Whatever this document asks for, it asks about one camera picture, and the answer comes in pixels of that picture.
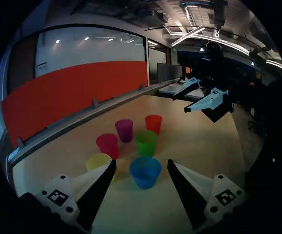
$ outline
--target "yellow cup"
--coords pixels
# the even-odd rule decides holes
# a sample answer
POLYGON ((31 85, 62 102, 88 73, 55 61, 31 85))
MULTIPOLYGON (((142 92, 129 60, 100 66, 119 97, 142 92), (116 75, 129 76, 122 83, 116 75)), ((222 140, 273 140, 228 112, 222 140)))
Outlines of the yellow cup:
MULTIPOLYGON (((112 158, 107 154, 94 154, 86 162, 87 171, 92 171, 98 167, 101 167, 112 161, 112 158)), ((115 175, 111 181, 111 184, 115 181, 115 175)))

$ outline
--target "blue cup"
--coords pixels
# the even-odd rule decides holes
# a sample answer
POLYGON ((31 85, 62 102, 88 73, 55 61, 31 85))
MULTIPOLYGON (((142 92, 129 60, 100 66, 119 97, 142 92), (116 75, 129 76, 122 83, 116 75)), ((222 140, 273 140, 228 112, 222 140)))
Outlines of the blue cup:
POLYGON ((154 186, 162 166, 155 158, 140 157, 130 164, 129 170, 138 187, 147 189, 154 186))

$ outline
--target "office floor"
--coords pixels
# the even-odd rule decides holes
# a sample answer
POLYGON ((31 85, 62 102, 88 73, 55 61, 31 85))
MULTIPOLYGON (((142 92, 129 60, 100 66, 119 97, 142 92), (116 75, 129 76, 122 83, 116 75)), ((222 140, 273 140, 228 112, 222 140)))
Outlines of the office floor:
POLYGON ((248 121, 253 120, 253 118, 250 113, 246 112, 241 106, 234 106, 232 117, 242 145, 245 170, 249 171, 262 149, 264 139, 254 133, 254 131, 248 130, 248 121))

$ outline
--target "red cup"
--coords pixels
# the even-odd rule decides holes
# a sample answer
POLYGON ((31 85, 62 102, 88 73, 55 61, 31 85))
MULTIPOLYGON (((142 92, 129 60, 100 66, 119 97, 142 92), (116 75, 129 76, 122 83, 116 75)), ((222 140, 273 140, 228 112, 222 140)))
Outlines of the red cup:
POLYGON ((113 160, 118 158, 117 136, 112 133, 105 133, 96 139, 96 145, 101 153, 109 155, 113 160))
POLYGON ((162 117, 160 115, 148 115, 145 117, 146 129, 156 132, 159 135, 161 130, 162 117))
POLYGON ((133 124, 130 119, 122 119, 115 123, 118 136, 122 142, 128 143, 131 141, 133 124))

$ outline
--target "green cup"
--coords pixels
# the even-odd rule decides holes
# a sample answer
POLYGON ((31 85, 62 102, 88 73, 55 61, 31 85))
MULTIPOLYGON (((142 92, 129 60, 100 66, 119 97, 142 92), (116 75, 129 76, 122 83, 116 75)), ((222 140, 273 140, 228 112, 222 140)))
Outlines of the green cup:
POLYGON ((137 142, 137 148, 141 157, 154 155, 155 146, 157 142, 157 134, 153 131, 142 130, 135 136, 137 142))

